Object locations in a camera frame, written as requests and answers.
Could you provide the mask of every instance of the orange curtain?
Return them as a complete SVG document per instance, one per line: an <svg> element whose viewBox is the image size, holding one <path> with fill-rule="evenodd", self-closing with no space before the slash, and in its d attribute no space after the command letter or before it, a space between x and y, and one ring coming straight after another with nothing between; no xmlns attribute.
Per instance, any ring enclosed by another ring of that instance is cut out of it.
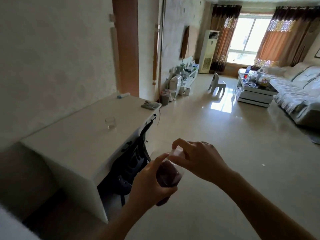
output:
<svg viewBox="0 0 320 240"><path fill-rule="evenodd" d="M277 7L261 42L255 66L294 66L303 61L320 24L320 6Z"/></svg>
<svg viewBox="0 0 320 240"><path fill-rule="evenodd" d="M223 72L226 67L227 54L235 31L242 6L214 5L210 30L219 31L216 49L210 66L210 72Z"/></svg>

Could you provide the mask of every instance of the white sofa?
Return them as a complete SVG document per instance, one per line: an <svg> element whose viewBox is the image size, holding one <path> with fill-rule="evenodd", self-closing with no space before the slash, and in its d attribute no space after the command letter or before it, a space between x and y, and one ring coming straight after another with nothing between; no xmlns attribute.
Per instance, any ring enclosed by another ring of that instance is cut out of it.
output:
<svg viewBox="0 0 320 240"><path fill-rule="evenodd" d="M297 125L320 129L320 66L263 67L263 77L278 91L275 102Z"/></svg>

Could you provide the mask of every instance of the floor standing air conditioner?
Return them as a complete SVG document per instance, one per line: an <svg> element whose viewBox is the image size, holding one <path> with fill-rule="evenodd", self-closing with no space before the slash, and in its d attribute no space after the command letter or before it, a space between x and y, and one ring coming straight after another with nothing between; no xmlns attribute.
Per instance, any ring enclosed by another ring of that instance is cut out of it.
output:
<svg viewBox="0 0 320 240"><path fill-rule="evenodd" d="M199 73L209 73L214 50L219 36L219 31L206 30L199 60Z"/></svg>

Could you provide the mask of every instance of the black office chair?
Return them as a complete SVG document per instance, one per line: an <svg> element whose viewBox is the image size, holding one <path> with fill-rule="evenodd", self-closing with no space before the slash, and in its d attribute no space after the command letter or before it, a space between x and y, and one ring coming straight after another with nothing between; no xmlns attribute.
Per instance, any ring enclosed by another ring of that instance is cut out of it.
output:
<svg viewBox="0 0 320 240"><path fill-rule="evenodd" d="M134 141L127 143L128 147L123 149L123 154L112 164L110 173L98 185L98 191L108 189L110 192L121 196L121 205L124 206L125 195L131 191L135 176L151 161L145 145L145 135L147 130L157 118L148 123L140 133L140 136Z"/></svg>

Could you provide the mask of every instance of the gray folded cloth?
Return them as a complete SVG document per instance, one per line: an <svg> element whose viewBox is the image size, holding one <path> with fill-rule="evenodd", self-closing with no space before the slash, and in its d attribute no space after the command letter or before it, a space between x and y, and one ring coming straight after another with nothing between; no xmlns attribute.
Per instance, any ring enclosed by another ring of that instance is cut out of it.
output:
<svg viewBox="0 0 320 240"><path fill-rule="evenodd" d="M160 103L149 102L146 100L144 104L141 105L141 107L145 109L155 110L156 108L160 107L160 105L161 105Z"/></svg>

